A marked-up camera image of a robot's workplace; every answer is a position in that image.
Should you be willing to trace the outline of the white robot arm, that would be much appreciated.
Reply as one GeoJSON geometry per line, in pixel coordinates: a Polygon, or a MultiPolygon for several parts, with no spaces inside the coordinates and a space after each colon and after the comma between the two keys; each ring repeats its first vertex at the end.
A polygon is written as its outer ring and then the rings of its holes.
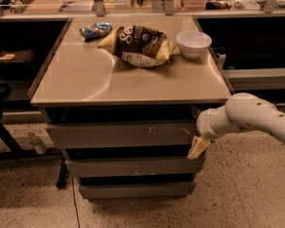
{"type": "Polygon", "coordinates": [[[198,136],[193,138],[187,158],[197,159],[211,141],[225,134],[258,130],[285,144],[285,113],[249,93],[232,95],[225,105],[202,111],[197,117],[198,136]]]}

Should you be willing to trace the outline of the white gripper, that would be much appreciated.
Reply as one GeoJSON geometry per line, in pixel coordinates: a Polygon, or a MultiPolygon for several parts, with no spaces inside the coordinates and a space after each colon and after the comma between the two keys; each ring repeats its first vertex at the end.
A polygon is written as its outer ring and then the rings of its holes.
{"type": "Polygon", "coordinates": [[[209,140],[217,139],[229,133],[231,129],[224,106],[202,111],[197,118],[197,130],[201,137],[193,138],[187,158],[197,159],[211,144],[209,140]]]}

